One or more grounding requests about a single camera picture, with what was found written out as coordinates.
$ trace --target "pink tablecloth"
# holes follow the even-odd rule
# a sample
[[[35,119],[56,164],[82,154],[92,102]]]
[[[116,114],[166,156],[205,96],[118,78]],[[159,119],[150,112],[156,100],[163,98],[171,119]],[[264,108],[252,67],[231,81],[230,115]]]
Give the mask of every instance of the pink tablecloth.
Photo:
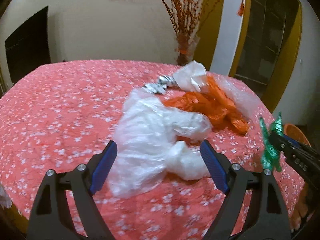
[[[29,217],[48,169],[70,171],[102,151],[112,138],[122,104],[133,87],[162,74],[170,75],[177,68],[113,60],[57,63],[37,68],[5,94],[0,100],[0,179],[22,213]],[[242,82],[231,80],[253,93]],[[171,91],[166,97],[180,93]],[[232,162],[249,170],[261,170],[260,115],[267,124],[273,120],[261,103],[245,137],[225,129],[212,132],[210,143]],[[291,212],[303,181],[281,162],[283,172],[275,176]],[[76,228],[82,233],[73,196],[67,196]],[[242,227],[249,197],[245,198],[235,231]],[[94,199],[116,239],[201,239],[224,195],[211,178],[185,182],[174,177],[129,200],[114,198],[105,185]]]

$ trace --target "blue gripper pad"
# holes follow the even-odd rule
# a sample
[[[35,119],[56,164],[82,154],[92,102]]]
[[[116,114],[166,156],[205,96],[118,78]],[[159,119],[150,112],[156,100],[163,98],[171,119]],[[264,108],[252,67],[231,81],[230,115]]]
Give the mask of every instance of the blue gripper pad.
[[[285,139],[287,139],[289,142],[291,142],[295,147],[300,148],[300,145],[296,140],[292,139],[291,137],[289,137],[289,136],[287,136],[285,134],[283,135],[283,137]]]
[[[217,189],[221,190],[225,194],[229,190],[229,186],[227,183],[227,174],[219,163],[218,159],[215,157],[212,150],[213,149],[211,149],[206,142],[201,143],[201,157],[204,160],[204,163],[207,166]]]
[[[96,169],[92,174],[92,182],[89,191],[94,195],[97,191],[102,189],[102,186],[110,172],[110,169],[117,157],[118,148],[115,142],[102,152],[103,157],[98,163]]]

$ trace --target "crumpled foil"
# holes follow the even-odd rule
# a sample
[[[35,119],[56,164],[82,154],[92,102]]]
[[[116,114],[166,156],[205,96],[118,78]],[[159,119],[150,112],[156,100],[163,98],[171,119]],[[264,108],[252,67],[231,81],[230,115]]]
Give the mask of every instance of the crumpled foil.
[[[279,112],[277,119],[270,125],[269,132],[262,117],[259,121],[264,144],[264,151],[261,157],[262,167],[271,171],[276,168],[278,172],[281,172],[280,151],[276,150],[269,142],[269,132],[274,131],[278,135],[283,136],[281,112]]]
[[[143,89],[152,94],[166,93],[168,87],[178,86],[172,76],[160,76],[157,83],[147,83],[143,86]]]

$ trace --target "bare foot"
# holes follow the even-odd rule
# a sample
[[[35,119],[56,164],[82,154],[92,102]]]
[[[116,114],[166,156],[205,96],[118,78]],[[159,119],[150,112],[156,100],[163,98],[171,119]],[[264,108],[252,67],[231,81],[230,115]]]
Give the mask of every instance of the bare foot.
[[[303,189],[299,195],[298,202],[296,203],[292,216],[290,218],[291,230],[298,230],[301,225],[302,219],[308,213],[308,205],[306,203],[307,193],[309,190],[308,184],[304,184]],[[307,221],[311,218],[312,214],[307,217]]]

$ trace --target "white wall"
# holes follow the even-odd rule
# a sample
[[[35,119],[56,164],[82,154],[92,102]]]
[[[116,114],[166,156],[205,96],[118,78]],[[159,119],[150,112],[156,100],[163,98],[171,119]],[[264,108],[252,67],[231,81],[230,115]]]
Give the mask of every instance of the white wall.
[[[320,82],[320,21],[307,0],[302,4],[302,35],[297,62],[273,115],[282,111],[284,123],[305,125],[316,111]]]
[[[228,75],[238,46],[242,17],[237,15],[242,0],[224,0],[222,17],[210,71]]]
[[[0,19],[0,65],[9,87],[4,41],[47,5],[52,62],[131,59],[175,63],[174,31],[160,0],[12,0]]]

